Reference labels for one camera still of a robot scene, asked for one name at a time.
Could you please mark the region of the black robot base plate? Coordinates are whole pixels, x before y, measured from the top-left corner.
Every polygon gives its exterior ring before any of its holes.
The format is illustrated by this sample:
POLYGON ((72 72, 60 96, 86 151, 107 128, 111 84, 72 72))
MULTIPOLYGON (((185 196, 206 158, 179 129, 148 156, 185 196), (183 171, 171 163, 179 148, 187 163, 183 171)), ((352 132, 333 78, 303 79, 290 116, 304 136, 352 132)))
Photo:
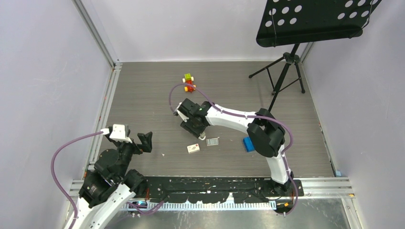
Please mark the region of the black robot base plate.
POLYGON ((265 177, 164 177, 151 176, 141 183, 135 197, 153 203, 203 204, 224 203, 267 203, 280 198, 291 199, 304 195, 302 183, 288 182, 283 188, 265 177))

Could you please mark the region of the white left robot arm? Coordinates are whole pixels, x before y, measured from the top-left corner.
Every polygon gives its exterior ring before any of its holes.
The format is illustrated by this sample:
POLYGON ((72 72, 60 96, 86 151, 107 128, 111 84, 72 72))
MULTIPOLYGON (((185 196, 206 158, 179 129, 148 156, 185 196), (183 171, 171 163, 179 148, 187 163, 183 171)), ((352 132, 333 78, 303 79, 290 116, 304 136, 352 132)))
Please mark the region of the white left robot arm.
POLYGON ((103 229, 128 200, 142 197, 148 189, 147 179, 128 166, 133 155, 152 151, 153 133, 138 133, 139 144, 129 137, 127 125, 114 124, 97 134, 115 148, 103 151, 84 178, 67 229, 103 229))

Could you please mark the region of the white staple box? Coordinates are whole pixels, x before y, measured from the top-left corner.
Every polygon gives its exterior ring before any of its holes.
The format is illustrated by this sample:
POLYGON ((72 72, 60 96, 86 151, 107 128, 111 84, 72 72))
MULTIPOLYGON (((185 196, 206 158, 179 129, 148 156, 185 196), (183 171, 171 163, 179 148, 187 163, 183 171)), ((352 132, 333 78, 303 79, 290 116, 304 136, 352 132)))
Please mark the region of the white staple box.
POLYGON ((199 144, 193 144, 193 145, 187 146, 187 151, 189 154, 199 152, 200 151, 199 144))

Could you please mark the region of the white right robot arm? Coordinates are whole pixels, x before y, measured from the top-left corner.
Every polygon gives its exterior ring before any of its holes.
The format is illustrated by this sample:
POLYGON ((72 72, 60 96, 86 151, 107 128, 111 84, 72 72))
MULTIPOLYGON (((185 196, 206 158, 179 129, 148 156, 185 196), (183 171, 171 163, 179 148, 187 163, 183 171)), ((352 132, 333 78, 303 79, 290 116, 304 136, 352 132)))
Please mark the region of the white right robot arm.
POLYGON ((273 191, 284 196, 292 189, 291 170, 282 159, 286 131, 267 109, 243 112, 208 101, 197 104, 185 99, 173 113, 182 119, 181 127, 200 140, 205 139, 205 129, 209 126, 227 127, 247 134, 254 150, 267 160, 273 191))

